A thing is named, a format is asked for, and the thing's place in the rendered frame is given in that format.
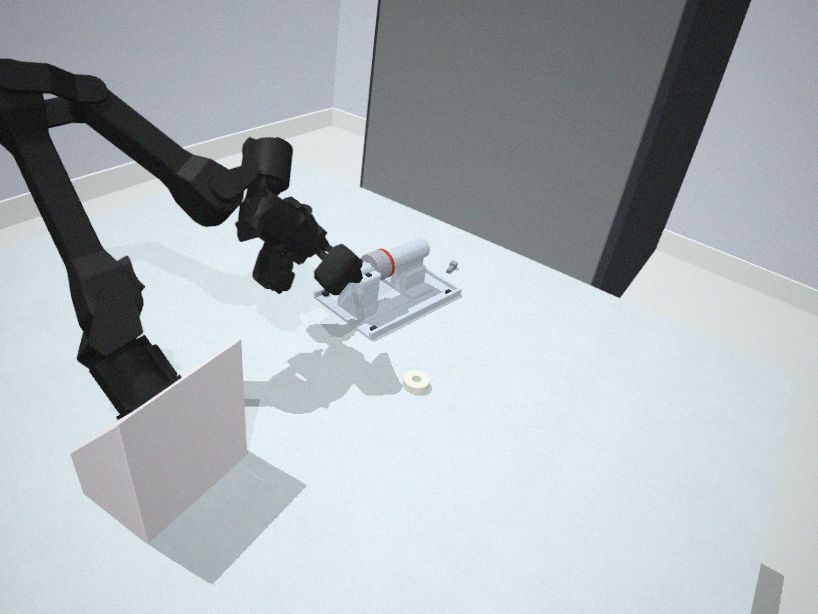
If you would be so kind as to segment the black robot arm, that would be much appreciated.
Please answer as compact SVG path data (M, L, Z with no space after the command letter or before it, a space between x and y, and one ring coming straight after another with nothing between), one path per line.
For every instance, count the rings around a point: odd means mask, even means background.
M295 222L294 208L278 197L289 187L292 169L293 147L287 141L249 137L242 145L241 166L229 170L185 151L106 86L98 77L48 63L0 59L0 143L14 156L66 267L83 330L77 361L90 369L120 420L182 376L142 335L145 286L128 256L116 261L104 250L49 128L91 126L161 180L202 227L222 224L240 207L239 242L264 242L253 278L265 289L290 290L294 262L300 265L302 255L283 253L270 243L287 236ZM57 98L44 100L43 94Z

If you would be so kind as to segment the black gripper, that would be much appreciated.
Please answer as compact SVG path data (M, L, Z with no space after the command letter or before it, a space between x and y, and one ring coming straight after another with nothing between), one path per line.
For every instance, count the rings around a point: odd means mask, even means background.
M314 270L314 279L334 296L348 283L359 283L363 261L342 243L332 247L325 237L327 232L299 201L292 196L283 200L294 208L295 222L287 236L270 243L283 253L288 249L302 255L302 264L316 254L322 261Z

